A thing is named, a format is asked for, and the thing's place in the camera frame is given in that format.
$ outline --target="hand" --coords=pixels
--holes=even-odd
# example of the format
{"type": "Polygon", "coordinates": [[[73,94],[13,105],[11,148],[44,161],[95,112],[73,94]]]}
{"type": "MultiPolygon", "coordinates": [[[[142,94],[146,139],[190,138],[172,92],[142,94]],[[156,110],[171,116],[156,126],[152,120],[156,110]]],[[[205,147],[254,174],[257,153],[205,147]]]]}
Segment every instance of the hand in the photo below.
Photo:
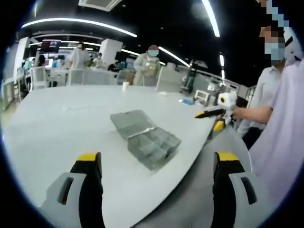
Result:
{"type": "Polygon", "coordinates": [[[238,120],[238,119],[243,118],[245,110],[246,110],[245,108],[235,108],[235,109],[233,109],[232,118],[234,120],[238,120]]]}

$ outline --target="blue object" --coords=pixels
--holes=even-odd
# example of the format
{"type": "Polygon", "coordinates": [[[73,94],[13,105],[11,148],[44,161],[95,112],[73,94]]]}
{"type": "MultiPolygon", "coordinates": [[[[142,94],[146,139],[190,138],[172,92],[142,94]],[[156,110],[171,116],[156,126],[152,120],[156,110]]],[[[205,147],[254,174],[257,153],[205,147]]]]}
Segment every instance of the blue object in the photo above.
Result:
{"type": "Polygon", "coordinates": [[[52,66],[53,68],[57,68],[57,61],[54,61],[53,62],[53,66],[52,66]]]}
{"type": "Polygon", "coordinates": [[[183,99],[182,102],[185,103],[185,104],[188,104],[188,105],[193,105],[194,104],[194,100],[193,99],[192,100],[183,99]]]}

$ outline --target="white table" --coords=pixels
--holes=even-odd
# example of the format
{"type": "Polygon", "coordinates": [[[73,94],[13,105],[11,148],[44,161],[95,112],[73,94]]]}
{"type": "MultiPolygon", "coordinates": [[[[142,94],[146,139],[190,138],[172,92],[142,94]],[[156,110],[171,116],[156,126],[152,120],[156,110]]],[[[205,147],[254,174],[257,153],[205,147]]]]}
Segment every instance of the white table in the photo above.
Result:
{"type": "Polygon", "coordinates": [[[214,118],[195,119],[199,106],[179,103],[181,94],[155,88],[72,86],[31,92],[4,131],[9,162],[35,206],[51,183],[85,152],[102,153],[103,216],[107,228],[131,227],[151,213],[182,180],[197,158],[214,118]],[[142,109],[182,140],[175,157],[149,171],[127,150],[110,114],[142,109]]]}

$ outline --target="screen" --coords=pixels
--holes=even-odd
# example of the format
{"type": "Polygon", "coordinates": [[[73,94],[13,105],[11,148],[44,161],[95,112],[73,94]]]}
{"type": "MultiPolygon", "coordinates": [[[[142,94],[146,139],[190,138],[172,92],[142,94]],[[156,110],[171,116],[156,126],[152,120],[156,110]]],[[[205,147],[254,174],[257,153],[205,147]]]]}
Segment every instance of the screen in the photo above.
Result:
{"type": "Polygon", "coordinates": [[[42,41],[40,52],[45,53],[58,53],[60,40],[42,41]]]}

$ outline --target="ceiling vent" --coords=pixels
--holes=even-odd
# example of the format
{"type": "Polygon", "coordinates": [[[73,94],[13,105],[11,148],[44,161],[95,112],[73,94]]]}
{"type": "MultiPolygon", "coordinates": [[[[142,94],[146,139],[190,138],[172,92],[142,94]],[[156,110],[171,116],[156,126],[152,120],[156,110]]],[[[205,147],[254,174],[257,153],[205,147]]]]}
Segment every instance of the ceiling vent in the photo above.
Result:
{"type": "Polygon", "coordinates": [[[121,1],[122,0],[80,0],[78,5],[110,12],[121,1]]]}

